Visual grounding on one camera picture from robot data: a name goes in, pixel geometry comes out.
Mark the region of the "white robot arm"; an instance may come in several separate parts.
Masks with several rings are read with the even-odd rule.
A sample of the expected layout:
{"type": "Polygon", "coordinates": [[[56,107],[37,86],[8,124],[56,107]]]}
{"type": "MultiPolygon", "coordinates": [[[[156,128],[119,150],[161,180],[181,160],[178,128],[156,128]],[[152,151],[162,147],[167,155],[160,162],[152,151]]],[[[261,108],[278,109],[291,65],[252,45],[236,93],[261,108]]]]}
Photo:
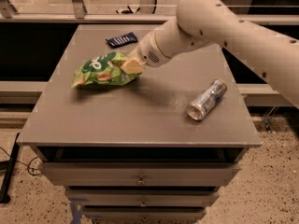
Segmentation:
{"type": "Polygon", "coordinates": [[[121,70],[138,74],[210,43],[228,50],[299,107],[299,41],[242,20],[221,0],[179,0],[176,16],[145,35],[121,70]]]}

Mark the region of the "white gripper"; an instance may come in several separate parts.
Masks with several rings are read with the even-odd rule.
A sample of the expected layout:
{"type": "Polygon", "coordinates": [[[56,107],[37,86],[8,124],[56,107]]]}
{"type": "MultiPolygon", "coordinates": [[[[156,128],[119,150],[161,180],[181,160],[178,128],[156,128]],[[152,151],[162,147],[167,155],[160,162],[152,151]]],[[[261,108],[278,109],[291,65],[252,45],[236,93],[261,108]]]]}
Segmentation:
{"type": "Polygon", "coordinates": [[[158,48],[155,32],[145,35],[138,45],[128,54],[128,60],[121,64],[126,74],[143,73],[145,66],[160,67],[170,61],[158,48]]]}

